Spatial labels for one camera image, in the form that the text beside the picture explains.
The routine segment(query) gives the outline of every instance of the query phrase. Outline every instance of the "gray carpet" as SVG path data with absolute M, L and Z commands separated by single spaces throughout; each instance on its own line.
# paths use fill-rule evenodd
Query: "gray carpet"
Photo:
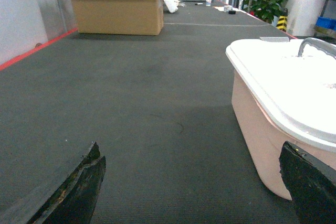
M 0 210 L 97 141 L 92 224 L 298 223 L 257 175 L 225 56 L 234 40 L 285 34 L 194 3 L 164 20 L 159 36 L 73 33 L 0 72 Z

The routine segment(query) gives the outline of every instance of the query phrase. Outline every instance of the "pink bathtub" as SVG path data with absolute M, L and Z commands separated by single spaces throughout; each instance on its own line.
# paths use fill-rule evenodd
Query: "pink bathtub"
M 232 105 L 262 182 L 291 199 L 279 156 L 290 141 L 336 169 L 336 60 L 302 40 L 238 40 L 226 49 L 233 64 Z

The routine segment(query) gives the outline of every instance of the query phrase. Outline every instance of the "white cup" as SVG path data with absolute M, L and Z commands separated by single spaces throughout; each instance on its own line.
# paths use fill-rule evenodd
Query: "white cup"
M 211 6 L 211 1 L 212 0 L 205 0 L 205 6 Z

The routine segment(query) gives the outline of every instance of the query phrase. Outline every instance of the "cardboard box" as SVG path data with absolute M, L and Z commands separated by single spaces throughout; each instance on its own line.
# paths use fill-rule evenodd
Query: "cardboard box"
M 162 0 L 71 0 L 78 31 L 95 34 L 158 35 Z

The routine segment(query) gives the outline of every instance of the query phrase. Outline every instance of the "faucet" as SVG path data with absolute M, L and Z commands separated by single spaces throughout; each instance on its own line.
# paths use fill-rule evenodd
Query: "faucet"
M 330 55 L 336 60 L 336 46 L 315 38 L 306 38 L 303 40 L 303 42 L 300 45 L 298 57 L 302 57 L 303 49 L 307 44 L 323 51 L 325 54 Z

